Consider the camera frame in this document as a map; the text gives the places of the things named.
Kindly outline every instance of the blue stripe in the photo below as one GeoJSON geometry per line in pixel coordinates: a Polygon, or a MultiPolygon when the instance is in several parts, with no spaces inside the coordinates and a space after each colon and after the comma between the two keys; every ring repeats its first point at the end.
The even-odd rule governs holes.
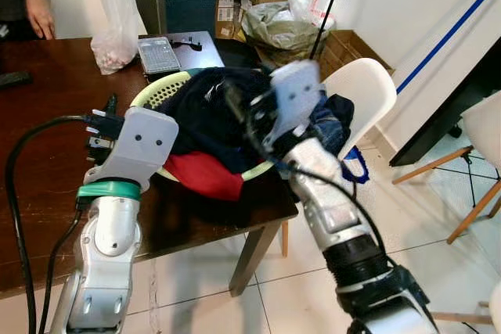
{"type": "Polygon", "coordinates": [[[461,16],[461,18],[454,24],[450,31],[440,40],[439,43],[430,51],[428,55],[423,59],[421,63],[411,72],[411,74],[398,86],[397,94],[399,94],[404,88],[409,84],[409,82],[428,64],[428,62],[433,58],[445,43],[458,31],[458,29],[463,26],[464,22],[472,15],[473,12],[482,4],[484,0],[475,0],[471,7],[461,16]]]}

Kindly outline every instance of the green plastic basket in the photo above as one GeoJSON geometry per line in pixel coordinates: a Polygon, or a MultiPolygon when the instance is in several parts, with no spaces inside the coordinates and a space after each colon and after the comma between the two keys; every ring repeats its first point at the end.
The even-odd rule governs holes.
{"type": "MultiPolygon", "coordinates": [[[[159,80],[154,81],[145,87],[131,102],[131,107],[133,106],[145,106],[149,104],[152,109],[158,107],[166,98],[173,96],[179,88],[181,88],[185,82],[187,82],[193,75],[200,72],[201,69],[187,70],[178,72],[176,74],[170,74],[168,76],[162,77],[159,80]]],[[[251,180],[257,176],[265,173],[273,166],[273,163],[265,161],[242,173],[242,179],[244,181],[251,180]]],[[[165,170],[163,167],[157,171],[158,174],[162,175],[167,179],[173,181],[178,181],[171,173],[165,170]]]]}

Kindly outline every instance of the dark brown table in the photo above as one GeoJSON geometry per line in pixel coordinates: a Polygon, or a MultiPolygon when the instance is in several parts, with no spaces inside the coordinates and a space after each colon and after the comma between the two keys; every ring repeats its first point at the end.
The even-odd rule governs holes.
{"type": "MultiPolygon", "coordinates": [[[[90,39],[0,44],[0,72],[27,70],[32,84],[0,90],[0,298],[23,292],[13,224],[5,197],[3,169],[8,152],[28,129],[61,115],[100,109],[118,94],[123,114],[146,85],[140,63],[102,76],[90,39]]],[[[83,124],[65,124],[32,140],[16,166],[16,188],[27,249],[37,287],[45,282],[49,252],[74,216],[74,197],[84,173],[83,124]]],[[[153,176],[142,197],[143,230],[138,259],[157,257],[249,232],[229,283],[232,295],[243,292],[282,221],[297,215],[275,171],[246,182],[240,201],[222,202],[197,195],[179,183],[153,176]]],[[[59,252],[56,283],[74,267],[73,242],[86,220],[59,252]]]]}

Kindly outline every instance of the tiled floor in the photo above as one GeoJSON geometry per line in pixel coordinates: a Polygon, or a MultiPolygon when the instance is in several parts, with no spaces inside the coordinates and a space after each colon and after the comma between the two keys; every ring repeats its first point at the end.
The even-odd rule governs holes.
{"type": "MultiPolygon", "coordinates": [[[[391,256],[412,271],[430,297],[430,309],[486,313],[478,301],[488,300],[500,275],[476,238],[468,233],[447,245],[445,238],[459,218],[442,194],[426,179],[393,186],[391,179],[411,167],[391,169],[368,141],[360,145],[371,173],[371,180],[360,186],[360,199],[391,256]]],[[[337,305],[334,280],[302,214],[290,221],[289,235],[289,257],[281,257],[275,239],[250,286],[237,298],[229,295],[227,285],[243,235],[136,264],[123,332],[346,333],[351,319],[337,305]]],[[[25,317],[23,296],[0,300],[0,333],[26,332],[25,317]]],[[[460,323],[438,324],[442,333],[472,333],[460,323]]],[[[490,326],[476,328],[482,334],[494,333],[490,326]]]]}
{"type": "MultiPolygon", "coordinates": [[[[452,138],[446,135],[420,160],[418,165],[422,166],[469,145],[471,145],[471,141],[464,132],[459,138],[452,138]]],[[[474,150],[471,155],[471,173],[481,175],[472,177],[474,196],[478,203],[481,197],[494,185],[498,175],[494,166],[486,160],[478,158],[482,157],[482,155],[477,150],[474,150]]],[[[445,163],[440,168],[451,171],[462,171],[464,173],[468,172],[467,163],[462,158],[445,163]]],[[[444,200],[447,207],[451,209],[451,213],[458,218],[465,218],[473,206],[470,181],[468,175],[451,171],[434,170],[416,178],[413,184],[422,184],[425,182],[444,200]]],[[[501,192],[498,192],[489,205],[482,211],[481,215],[487,214],[500,196],[501,192]]],[[[501,214],[488,221],[474,222],[470,226],[469,232],[485,251],[485,255],[496,270],[501,271],[501,214]]]]}

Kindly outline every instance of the white chair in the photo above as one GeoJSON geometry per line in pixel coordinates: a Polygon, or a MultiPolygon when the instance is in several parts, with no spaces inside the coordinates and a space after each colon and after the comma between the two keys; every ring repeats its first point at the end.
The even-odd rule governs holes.
{"type": "Polygon", "coordinates": [[[491,299],[488,302],[488,309],[491,313],[494,329],[501,334],[501,281],[492,291],[491,299]]]}
{"type": "MultiPolygon", "coordinates": [[[[324,81],[327,96],[342,95],[355,105],[351,134],[338,159],[344,159],[367,131],[391,110],[397,100],[395,84],[374,59],[357,59],[335,71],[324,81]]],[[[282,255],[287,256],[288,224],[282,223],[282,255]]]]}
{"type": "Polygon", "coordinates": [[[479,301],[478,306],[488,308],[490,314],[464,314],[449,312],[430,313],[434,320],[493,325],[495,331],[501,334],[501,282],[499,282],[492,291],[490,301],[479,301]]]}
{"type": "MultiPolygon", "coordinates": [[[[454,160],[460,156],[467,156],[475,148],[482,156],[495,168],[501,170],[501,92],[482,100],[468,110],[464,111],[461,116],[464,120],[465,132],[471,140],[472,146],[468,146],[455,151],[447,156],[440,158],[434,162],[427,164],[417,170],[410,172],[401,178],[393,181],[393,184],[398,184],[404,180],[410,179],[418,174],[440,166],[450,160],[454,160]]],[[[467,227],[475,220],[482,212],[485,206],[494,198],[496,193],[501,189],[501,180],[498,180],[485,196],[477,203],[473,210],[467,215],[454,232],[447,238],[447,243],[451,244],[467,227]]],[[[494,207],[491,209],[488,218],[496,215],[501,207],[501,198],[497,200],[494,207]]]]}
{"type": "MultiPolygon", "coordinates": [[[[56,38],[92,37],[108,27],[101,0],[51,0],[56,38]]],[[[139,16],[139,34],[146,28],[139,16]]]]}

